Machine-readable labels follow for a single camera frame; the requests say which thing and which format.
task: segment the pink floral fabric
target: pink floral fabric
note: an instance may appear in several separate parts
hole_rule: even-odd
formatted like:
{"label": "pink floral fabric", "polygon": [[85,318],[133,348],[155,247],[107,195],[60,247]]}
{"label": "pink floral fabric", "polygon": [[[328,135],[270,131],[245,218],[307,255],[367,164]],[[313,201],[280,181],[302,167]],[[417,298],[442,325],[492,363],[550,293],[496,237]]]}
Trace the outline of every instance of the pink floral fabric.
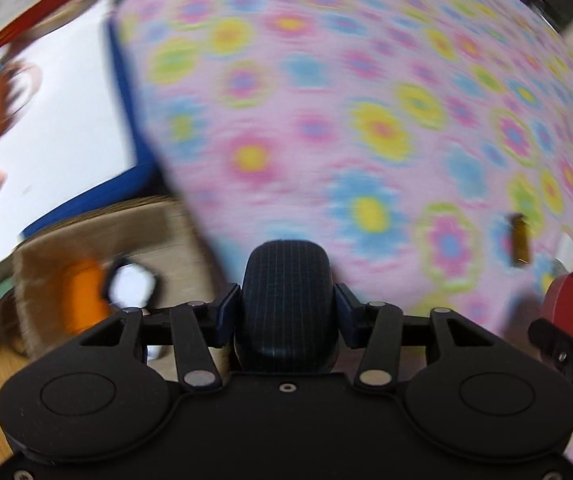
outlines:
{"label": "pink floral fabric", "polygon": [[[138,118],[231,280],[307,238],[501,332],[573,238],[573,54],[517,0],[125,0]],[[533,262],[511,266],[508,217]]]}

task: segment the flower pattern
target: flower pattern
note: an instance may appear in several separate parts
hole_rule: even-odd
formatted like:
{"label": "flower pattern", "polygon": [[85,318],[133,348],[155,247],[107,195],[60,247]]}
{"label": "flower pattern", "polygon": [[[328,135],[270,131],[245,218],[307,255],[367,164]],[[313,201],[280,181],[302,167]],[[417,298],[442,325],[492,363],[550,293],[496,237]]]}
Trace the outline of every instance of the flower pattern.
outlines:
{"label": "flower pattern", "polygon": [[483,202],[488,199],[486,169],[479,158],[458,144],[453,144],[446,152],[444,163],[449,177],[464,200]]}
{"label": "flower pattern", "polygon": [[436,53],[438,53],[445,60],[454,61],[457,59],[457,54],[455,53],[455,49],[453,48],[451,40],[449,40],[440,30],[437,30],[436,28],[429,28],[426,31],[426,39],[436,51]]}
{"label": "flower pattern", "polygon": [[402,164],[412,155],[412,137],[389,107],[378,102],[356,101],[349,114],[357,138],[377,156]]}
{"label": "flower pattern", "polygon": [[222,18],[213,24],[209,35],[211,51],[218,56],[239,53],[253,39],[249,22],[240,18]]}
{"label": "flower pattern", "polygon": [[479,126],[475,112],[463,99],[448,97],[446,99],[446,108],[451,117],[461,126],[465,128],[476,128]]}
{"label": "flower pattern", "polygon": [[231,64],[222,78],[222,99],[233,108],[257,106],[268,94],[265,69],[253,61]]}
{"label": "flower pattern", "polygon": [[292,10],[281,10],[269,15],[266,27],[285,40],[305,39],[315,31],[313,18]]}
{"label": "flower pattern", "polygon": [[479,233],[449,203],[428,205],[415,226],[426,273],[446,292],[473,288],[479,275]]}
{"label": "flower pattern", "polygon": [[518,173],[508,183],[508,195],[511,210],[526,217],[530,234],[537,238],[544,229],[544,214],[541,209],[540,195],[524,173]]}
{"label": "flower pattern", "polygon": [[337,234],[360,258],[399,258],[409,241],[408,219],[399,208],[400,193],[377,174],[347,168],[327,189],[329,216]]}
{"label": "flower pattern", "polygon": [[505,152],[520,164],[533,164],[534,147],[526,124],[508,110],[494,110],[492,124]]}
{"label": "flower pattern", "polygon": [[344,52],[343,60],[349,72],[360,79],[375,81],[383,76],[383,71],[379,63],[363,50],[349,50]]}
{"label": "flower pattern", "polygon": [[310,238],[364,301],[498,334],[518,287],[546,289],[573,233],[573,53],[522,3],[123,0],[112,20],[145,140],[228,279]]}
{"label": "flower pattern", "polygon": [[204,27],[218,10],[217,0],[170,0],[169,13],[175,28]]}
{"label": "flower pattern", "polygon": [[557,180],[550,170],[546,168],[541,170],[540,182],[544,204],[555,216],[562,215],[564,212],[564,198]]}
{"label": "flower pattern", "polygon": [[540,100],[537,96],[519,81],[510,80],[506,83],[508,89],[526,106],[539,110],[541,108]]}
{"label": "flower pattern", "polygon": [[417,124],[432,130],[441,130],[446,122],[446,113],[441,102],[419,85],[402,83],[397,86],[396,97],[402,109]]}
{"label": "flower pattern", "polygon": [[194,97],[182,97],[170,101],[164,113],[173,153],[182,162],[195,159],[206,142],[206,106]]}
{"label": "flower pattern", "polygon": [[289,85],[299,90],[323,90],[330,85],[329,70],[318,58],[294,53],[282,63]]}

